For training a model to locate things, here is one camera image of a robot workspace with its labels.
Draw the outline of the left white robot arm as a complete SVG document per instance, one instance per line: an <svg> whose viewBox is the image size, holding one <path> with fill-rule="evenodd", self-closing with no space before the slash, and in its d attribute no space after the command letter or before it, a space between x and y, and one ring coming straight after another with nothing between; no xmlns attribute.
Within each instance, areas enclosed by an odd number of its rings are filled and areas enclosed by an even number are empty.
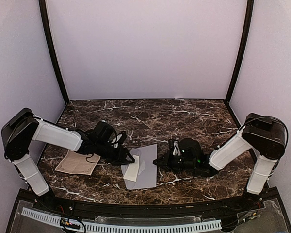
<svg viewBox="0 0 291 233"><path fill-rule="evenodd" d="M99 121L94 128L86 131L65 128L35 115L29 108L23 108L2 127L0 134L4 158L14 165L49 212L57 210L59 202L51 195L50 185L31 157L32 144L53 145L80 155L98 155L115 166L135 162L124 146L126 132L118 133L105 121Z"/></svg>

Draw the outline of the white letter paper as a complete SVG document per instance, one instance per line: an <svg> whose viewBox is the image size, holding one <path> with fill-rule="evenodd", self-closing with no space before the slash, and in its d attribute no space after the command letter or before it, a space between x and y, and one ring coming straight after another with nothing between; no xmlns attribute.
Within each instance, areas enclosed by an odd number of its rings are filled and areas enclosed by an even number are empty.
<svg viewBox="0 0 291 233"><path fill-rule="evenodd" d="M124 180L136 182L138 172L139 172L139 156L138 155L133 155L133 158L135 160L134 163L131 163L128 165L128 168L123 176Z"/></svg>

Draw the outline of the beige decorated letter sheet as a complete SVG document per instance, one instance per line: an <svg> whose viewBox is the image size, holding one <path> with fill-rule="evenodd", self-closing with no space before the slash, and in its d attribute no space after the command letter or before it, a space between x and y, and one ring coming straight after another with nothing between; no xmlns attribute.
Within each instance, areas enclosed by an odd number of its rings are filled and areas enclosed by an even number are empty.
<svg viewBox="0 0 291 233"><path fill-rule="evenodd" d="M57 165L55 171L71 175L79 174L90 176L99 161L99 155L82 155L69 150L63 160Z"/></svg>

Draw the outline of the grey envelope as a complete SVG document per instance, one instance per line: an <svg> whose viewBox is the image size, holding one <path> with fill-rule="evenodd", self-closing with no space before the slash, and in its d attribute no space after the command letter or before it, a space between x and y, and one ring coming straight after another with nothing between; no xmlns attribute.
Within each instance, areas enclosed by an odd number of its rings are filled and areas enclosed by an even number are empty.
<svg viewBox="0 0 291 233"><path fill-rule="evenodd" d="M153 161L157 159L157 144L133 148L130 150L131 155L139 156L139 172L136 182L124 180L127 190L147 189L156 187L157 167ZM128 165L122 165L121 171L124 176Z"/></svg>

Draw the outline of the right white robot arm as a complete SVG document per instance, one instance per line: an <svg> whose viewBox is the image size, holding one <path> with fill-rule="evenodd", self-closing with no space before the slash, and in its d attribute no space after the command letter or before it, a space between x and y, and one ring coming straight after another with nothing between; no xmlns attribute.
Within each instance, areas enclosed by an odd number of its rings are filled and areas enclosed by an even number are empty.
<svg viewBox="0 0 291 233"><path fill-rule="evenodd" d="M173 173L191 170L193 177L211 177L244 152L256 150L259 155L247 182L247 192L238 199L238 207L247 211L256 204L256 195L274 172L288 141L289 131L283 121L250 113L244 124L211 154L205 155L199 142L191 138L169 139L169 151L153 164Z"/></svg>

